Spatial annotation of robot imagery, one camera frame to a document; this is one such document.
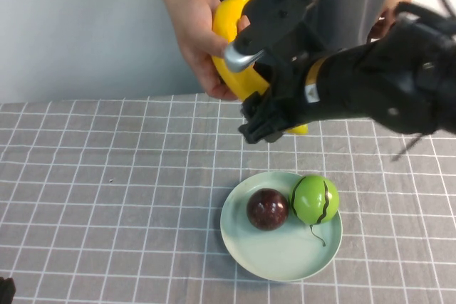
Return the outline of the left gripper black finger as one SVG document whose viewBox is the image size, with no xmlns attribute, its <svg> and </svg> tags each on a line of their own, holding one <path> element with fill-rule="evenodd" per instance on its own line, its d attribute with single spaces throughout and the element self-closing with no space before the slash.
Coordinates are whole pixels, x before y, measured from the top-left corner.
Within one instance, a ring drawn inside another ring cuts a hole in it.
<svg viewBox="0 0 456 304">
<path fill-rule="evenodd" d="M 0 277 L 0 304 L 12 304 L 16 286 L 12 278 Z"/>
</svg>

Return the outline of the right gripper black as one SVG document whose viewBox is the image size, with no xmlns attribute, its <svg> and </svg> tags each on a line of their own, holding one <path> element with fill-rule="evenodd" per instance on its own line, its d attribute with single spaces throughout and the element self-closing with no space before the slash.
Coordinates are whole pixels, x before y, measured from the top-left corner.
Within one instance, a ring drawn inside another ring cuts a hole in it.
<svg viewBox="0 0 456 304">
<path fill-rule="evenodd" d="M 268 53 L 268 64 L 255 63 L 254 70 L 268 83 L 266 95 L 252 93 L 242 103 L 241 114 L 246 122 L 238 131 L 248 144 L 262 140 L 274 143 L 284 134 L 302 136 L 308 133 L 302 119 L 306 105 L 304 88 L 317 54 L 300 53 L 285 56 Z"/>
</svg>

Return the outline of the person's right hand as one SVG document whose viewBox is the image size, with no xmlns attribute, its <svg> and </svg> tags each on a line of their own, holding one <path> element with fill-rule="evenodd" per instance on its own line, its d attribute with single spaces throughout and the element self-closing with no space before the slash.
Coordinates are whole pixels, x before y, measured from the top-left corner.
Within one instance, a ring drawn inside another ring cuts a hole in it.
<svg viewBox="0 0 456 304">
<path fill-rule="evenodd" d="M 203 91 L 219 100 L 237 96 L 222 81 L 212 58 L 223 56 L 227 41 L 212 30 L 213 12 L 220 0 L 175 0 L 172 22 L 182 57 Z"/>
</svg>

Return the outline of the person's left hand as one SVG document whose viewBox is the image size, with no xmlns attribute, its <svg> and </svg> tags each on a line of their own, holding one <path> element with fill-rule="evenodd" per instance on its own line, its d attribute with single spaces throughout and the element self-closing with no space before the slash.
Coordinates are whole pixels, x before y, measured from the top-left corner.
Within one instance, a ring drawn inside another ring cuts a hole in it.
<svg viewBox="0 0 456 304">
<path fill-rule="evenodd" d="M 382 37 L 384 37 L 394 25 L 394 10 L 391 8 L 383 9 L 378 20 L 375 22 L 368 34 L 367 42 L 370 43 L 371 41 L 382 39 Z"/>
</svg>

